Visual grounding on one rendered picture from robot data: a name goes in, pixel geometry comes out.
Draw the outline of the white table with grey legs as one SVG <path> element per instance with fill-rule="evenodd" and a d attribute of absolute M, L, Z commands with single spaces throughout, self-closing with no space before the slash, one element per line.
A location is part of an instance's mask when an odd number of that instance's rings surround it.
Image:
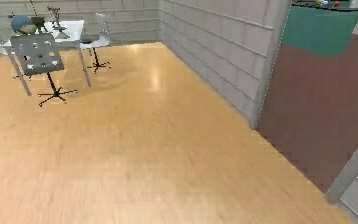
<path fill-rule="evenodd" d="M 61 47 L 62 49 L 66 47 L 74 47 L 78 50 L 80 62 L 82 65 L 82 70 L 85 75 L 85 79 L 88 86 L 91 86 L 91 81 L 89 78 L 89 74 L 87 71 L 87 66 L 83 58 L 82 54 L 82 48 L 80 46 L 81 36 L 83 33 L 83 26 L 84 21 L 83 20 L 75 20 L 75 21 L 61 21 L 61 25 L 66 28 L 65 33 L 68 35 L 67 39 L 61 39 L 58 37 L 57 31 L 52 31 L 51 34 L 53 35 L 54 39 L 56 40 L 57 46 Z M 15 69 L 16 74 L 19 77 L 19 80 L 21 81 L 21 84 L 28 96 L 31 96 L 32 93 L 24 80 L 23 72 L 20 70 L 18 63 L 14 59 L 14 51 L 13 46 L 11 44 L 10 40 L 7 40 L 3 43 L 2 48 L 6 50 L 6 53 L 11 61 L 11 64 L 13 65 L 13 68 Z"/>

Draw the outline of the grey perforated swivel chair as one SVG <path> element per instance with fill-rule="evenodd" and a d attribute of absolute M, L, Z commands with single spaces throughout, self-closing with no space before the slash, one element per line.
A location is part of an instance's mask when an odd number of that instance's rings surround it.
<path fill-rule="evenodd" d="M 64 91 L 62 87 L 57 88 L 51 73 L 65 69 L 63 60 L 60 56 L 59 49 L 56 46 L 55 39 L 50 33 L 13 36 L 10 38 L 11 46 L 20 66 L 26 76 L 46 74 L 51 93 L 39 93 L 38 96 L 47 96 L 47 99 L 41 101 L 39 106 L 42 107 L 51 99 L 58 98 L 64 104 L 67 100 L 65 94 L 77 93 L 77 90 Z"/>

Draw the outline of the blue round figure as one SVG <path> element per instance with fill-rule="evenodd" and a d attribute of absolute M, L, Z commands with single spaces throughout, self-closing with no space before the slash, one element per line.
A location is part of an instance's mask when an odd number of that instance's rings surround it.
<path fill-rule="evenodd" d="M 32 35 L 37 27 L 28 16 L 16 15 L 11 20 L 12 30 L 20 35 Z"/>

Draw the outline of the grey metal statue figure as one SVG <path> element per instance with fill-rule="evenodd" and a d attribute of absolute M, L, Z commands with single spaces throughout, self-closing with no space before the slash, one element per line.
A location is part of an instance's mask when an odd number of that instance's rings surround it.
<path fill-rule="evenodd" d="M 66 27 L 62 27 L 59 21 L 59 8 L 48 6 L 47 10 L 51 16 L 51 23 L 54 30 L 58 31 L 57 39 L 68 39 L 69 35 L 65 33 Z"/>

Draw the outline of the clear white swivel chair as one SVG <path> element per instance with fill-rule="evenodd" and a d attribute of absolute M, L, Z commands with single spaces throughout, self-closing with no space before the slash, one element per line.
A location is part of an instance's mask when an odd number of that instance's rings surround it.
<path fill-rule="evenodd" d="M 88 49 L 90 54 L 94 55 L 95 61 L 91 65 L 91 68 L 94 69 L 94 72 L 97 72 L 97 70 L 101 67 L 110 68 L 111 66 L 109 61 L 100 63 L 96 51 L 97 48 L 107 47 L 110 45 L 110 31 L 104 14 L 96 13 L 95 19 L 97 21 L 97 27 L 99 28 L 99 34 L 94 36 L 83 35 L 80 40 L 80 48 Z"/>

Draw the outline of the teal cabinet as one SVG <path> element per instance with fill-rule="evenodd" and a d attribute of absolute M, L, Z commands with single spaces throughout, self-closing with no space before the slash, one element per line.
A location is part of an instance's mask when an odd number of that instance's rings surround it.
<path fill-rule="evenodd" d="M 282 42 L 322 56 L 344 51 L 358 23 L 352 0 L 296 0 L 288 11 Z"/>

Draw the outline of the dark plant pot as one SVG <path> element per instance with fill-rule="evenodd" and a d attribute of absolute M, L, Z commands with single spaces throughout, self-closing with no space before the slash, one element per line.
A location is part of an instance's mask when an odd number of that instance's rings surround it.
<path fill-rule="evenodd" d="M 37 15 L 33 1 L 32 0 L 29 1 L 34 11 L 34 16 L 31 17 L 31 21 L 33 22 L 39 33 L 41 33 L 42 31 L 47 32 L 47 29 L 45 27 L 45 18 Z"/>

